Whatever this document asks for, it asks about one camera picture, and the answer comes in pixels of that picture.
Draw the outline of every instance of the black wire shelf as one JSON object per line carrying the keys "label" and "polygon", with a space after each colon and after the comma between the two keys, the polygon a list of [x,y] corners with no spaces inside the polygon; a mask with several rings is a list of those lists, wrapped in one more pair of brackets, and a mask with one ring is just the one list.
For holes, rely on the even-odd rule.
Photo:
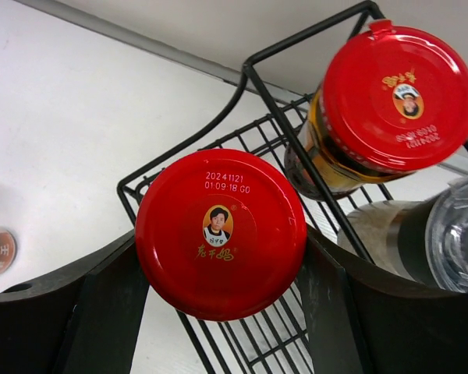
{"label": "black wire shelf", "polygon": [[[384,185],[367,185],[351,196],[339,202],[335,201],[296,138],[306,120],[312,96],[304,95],[297,101],[279,106],[254,68],[258,62],[354,16],[358,16],[358,20],[350,37],[358,34],[370,17],[384,18],[374,2],[361,2],[248,58],[243,65],[243,74],[236,92],[216,118],[198,133],[120,181],[117,192],[133,224],[138,204],[159,171],[171,164],[172,157],[195,144],[222,122],[241,98],[247,80],[250,79],[270,112],[201,149],[244,150],[265,159],[284,172],[284,150],[291,146],[325,200],[322,203],[300,197],[307,223],[321,230],[333,241],[336,240],[338,231],[343,230],[359,256],[372,262],[367,249],[346,219],[346,213],[366,203],[393,199],[391,193]],[[177,313],[208,373],[314,372],[300,292],[296,283],[275,304],[239,321],[205,322],[181,312]]]}

